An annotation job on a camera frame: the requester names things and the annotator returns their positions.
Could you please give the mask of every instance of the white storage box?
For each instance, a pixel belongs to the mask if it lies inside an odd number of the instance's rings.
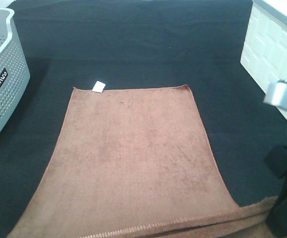
[[[287,0],[254,0],[240,62],[264,92],[287,79]]]
[[[13,10],[0,8],[0,131],[13,113],[30,78],[13,15]]]

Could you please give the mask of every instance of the gray laundry basket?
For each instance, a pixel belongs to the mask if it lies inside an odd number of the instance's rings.
[[[13,113],[30,78],[13,15],[12,9],[0,8],[0,131]]]

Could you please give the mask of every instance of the brown towel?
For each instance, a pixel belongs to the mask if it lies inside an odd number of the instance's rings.
[[[73,90],[41,183],[9,238],[219,237],[265,220],[239,208],[191,90]]]

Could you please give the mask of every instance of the black mat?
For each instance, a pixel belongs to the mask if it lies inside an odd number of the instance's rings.
[[[239,205],[277,195],[263,157],[287,121],[240,65],[250,0],[17,0],[10,8],[31,79],[0,134],[0,238],[52,155],[72,87],[188,84],[223,179]]]

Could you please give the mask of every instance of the basket logo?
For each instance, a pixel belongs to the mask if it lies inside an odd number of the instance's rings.
[[[4,68],[3,71],[0,74],[0,88],[3,85],[3,83],[5,82],[6,78],[8,77],[8,72],[6,71],[6,69]]]

